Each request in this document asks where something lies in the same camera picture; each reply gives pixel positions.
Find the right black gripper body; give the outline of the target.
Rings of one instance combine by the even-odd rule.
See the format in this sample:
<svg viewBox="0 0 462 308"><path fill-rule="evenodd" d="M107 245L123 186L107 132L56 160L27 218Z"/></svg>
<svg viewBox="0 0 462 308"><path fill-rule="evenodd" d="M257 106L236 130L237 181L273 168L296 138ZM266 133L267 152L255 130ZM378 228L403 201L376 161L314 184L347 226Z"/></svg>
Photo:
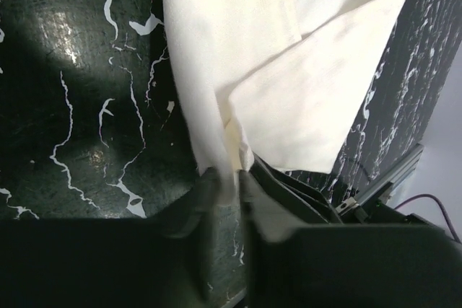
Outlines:
<svg viewBox="0 0 462 308"><path fill-rule="evenodd" d="M360 203L348 198L336 208L336 215L339 222L335 226L352 227L357 231L377 231L396 239L448 238L442 228L414 214L402 214L380 199Z"/></svg>

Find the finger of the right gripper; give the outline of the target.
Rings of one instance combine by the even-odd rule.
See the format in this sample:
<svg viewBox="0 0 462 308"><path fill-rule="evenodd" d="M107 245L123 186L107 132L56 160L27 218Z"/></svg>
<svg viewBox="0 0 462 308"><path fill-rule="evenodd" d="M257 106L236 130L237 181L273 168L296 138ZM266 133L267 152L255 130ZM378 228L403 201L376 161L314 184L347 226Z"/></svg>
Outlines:
<svg viewBox="0 0 462 308"><path fill-rule="evenodd" d="M265 194L307 224L343 224L322 193L274 169L257 155L250 173Z"/></svg>

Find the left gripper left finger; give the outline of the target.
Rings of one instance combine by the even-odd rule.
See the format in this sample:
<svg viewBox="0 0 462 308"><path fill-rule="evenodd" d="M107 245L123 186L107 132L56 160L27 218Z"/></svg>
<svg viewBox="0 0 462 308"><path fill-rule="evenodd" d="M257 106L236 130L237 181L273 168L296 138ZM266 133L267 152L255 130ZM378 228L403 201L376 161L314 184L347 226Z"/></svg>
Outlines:
<svg viewBox="0 0 462 308"><path fill-rule="evenodd" d="M1 222L3 307L208 307L217 171L147 219Z"/></svg>

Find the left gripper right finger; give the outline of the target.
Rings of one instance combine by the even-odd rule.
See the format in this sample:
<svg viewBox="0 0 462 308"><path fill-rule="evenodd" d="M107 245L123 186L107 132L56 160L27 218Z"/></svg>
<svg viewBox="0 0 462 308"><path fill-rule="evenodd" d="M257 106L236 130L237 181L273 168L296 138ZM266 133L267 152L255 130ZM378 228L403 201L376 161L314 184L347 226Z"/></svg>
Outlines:
<svg viewBox="0 0 462 308"><path fill-rule="evenodd" d="M461 248L430 226L307 224L240 177L250 307L459 307Z"/></svg>

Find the white cloth napkin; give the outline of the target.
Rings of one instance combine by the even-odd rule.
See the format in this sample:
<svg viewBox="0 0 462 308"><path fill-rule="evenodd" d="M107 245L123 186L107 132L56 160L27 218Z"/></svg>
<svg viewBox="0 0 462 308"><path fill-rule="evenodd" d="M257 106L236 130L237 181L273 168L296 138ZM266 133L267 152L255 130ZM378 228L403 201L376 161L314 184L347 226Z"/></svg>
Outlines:
<svg viewBox="0 0 462 308"><path fill-rule="evenodd" d="M163 0L180 106L200 173L257 158L328 174L406 0Z"/></svg>

